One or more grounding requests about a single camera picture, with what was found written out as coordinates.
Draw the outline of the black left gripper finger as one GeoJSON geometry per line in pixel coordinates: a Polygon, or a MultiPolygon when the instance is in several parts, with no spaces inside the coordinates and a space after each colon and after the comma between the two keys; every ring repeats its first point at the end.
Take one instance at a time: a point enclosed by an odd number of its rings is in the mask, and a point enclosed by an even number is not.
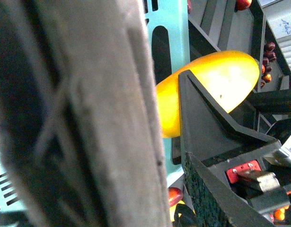
{"type": "Polygon", "coordinates": [[[272,227],[192,153],[185,155],[185,184],[200,227],[272,227]]]}

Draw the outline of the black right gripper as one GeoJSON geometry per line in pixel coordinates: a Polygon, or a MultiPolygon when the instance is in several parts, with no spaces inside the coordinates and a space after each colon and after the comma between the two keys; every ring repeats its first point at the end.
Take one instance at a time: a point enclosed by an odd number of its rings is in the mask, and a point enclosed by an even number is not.
{"type": "Polygon", "coordinates": [[[291,141],[238,124],[190,70],[178,82],[182,164],[194,157],[273,224],[291,224],[291,141]]]}

